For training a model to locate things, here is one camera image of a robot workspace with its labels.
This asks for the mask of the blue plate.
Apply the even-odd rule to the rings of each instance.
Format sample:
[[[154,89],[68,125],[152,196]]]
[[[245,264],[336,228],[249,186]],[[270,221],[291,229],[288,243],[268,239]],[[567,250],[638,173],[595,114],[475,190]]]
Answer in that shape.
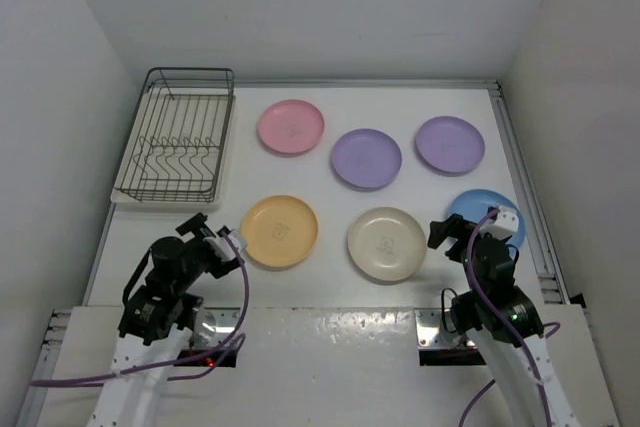
[[[510,244],[520,249],[526,238],[526,226],[523,216],[514,202],[504,195],[488,189],[472,189],[459,194],[449,205],[447,215],[459,214],[466,220],[478,222],[487,214],[489,207],[507,206],[516,211],[519,226],[511,237]]]

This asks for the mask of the cream plate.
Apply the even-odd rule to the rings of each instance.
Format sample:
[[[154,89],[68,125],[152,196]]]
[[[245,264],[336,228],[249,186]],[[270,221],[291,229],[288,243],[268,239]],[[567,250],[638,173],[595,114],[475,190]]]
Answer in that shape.
[[[421,225],[404,210],[376,207],[350,226],[347,248],[365,275],[379,282],[397,283],[422,267],[427,240]]]

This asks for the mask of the orange plate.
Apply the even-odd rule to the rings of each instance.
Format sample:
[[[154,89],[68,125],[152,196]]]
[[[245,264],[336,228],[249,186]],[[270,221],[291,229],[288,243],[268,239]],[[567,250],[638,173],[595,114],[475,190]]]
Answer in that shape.
[[[319,224],[313,209],[290,195],[266,197],[254,204],[241,223],[247,253],[270,269],[286,269],[313,251]]]

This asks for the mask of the purple plate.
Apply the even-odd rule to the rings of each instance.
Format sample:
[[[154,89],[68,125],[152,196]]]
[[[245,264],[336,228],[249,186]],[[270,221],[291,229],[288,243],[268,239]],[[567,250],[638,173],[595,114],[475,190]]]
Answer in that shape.
[[[470,122],[453,116],[433,117],[424,122],[415,135],[415,145],[429,166],[455,175],[473,171],[486,151],[479,130]]]
[[[401,149],[388,134],[369,128],[342,135],[331,151],[335,173],[351,186],[375,190],[397,177],[403,162]]]

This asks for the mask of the pink plate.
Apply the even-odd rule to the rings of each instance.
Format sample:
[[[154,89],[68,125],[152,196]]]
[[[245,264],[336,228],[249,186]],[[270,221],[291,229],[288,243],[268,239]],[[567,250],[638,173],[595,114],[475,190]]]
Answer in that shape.
[[[303,154],[321,140],[325,119],[314,104],[287,99],[269,106],[260,116],[257,132],[272,151],[286,155]]]

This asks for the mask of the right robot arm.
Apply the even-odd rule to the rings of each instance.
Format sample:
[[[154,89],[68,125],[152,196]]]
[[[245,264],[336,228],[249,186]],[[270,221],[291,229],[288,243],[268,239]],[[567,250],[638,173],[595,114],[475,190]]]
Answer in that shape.
[[[469,290],[449,309],[453,333],[471,340],[489,368],[514,426],[578,426],[580,421],[550,358],[546,329],[536,307],[515,283],[517,255],[506,239],[482,227],[502,214],[494,209],[473,223],[458,214],[430,223],[427,245],[462,265]]]

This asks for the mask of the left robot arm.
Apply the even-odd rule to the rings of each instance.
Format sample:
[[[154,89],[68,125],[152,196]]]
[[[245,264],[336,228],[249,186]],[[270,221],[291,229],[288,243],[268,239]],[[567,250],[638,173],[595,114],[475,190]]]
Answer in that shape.
[[[249,295],[241,252],[246,240],[226,226],[212,231],[198,213],[176,237],[151,244],[123,291],[118,339],[90,426],[151,426],[161,390],[181,348],[195,332],[203,299],[188,292],[202,275],[220,279],[239,269]]]

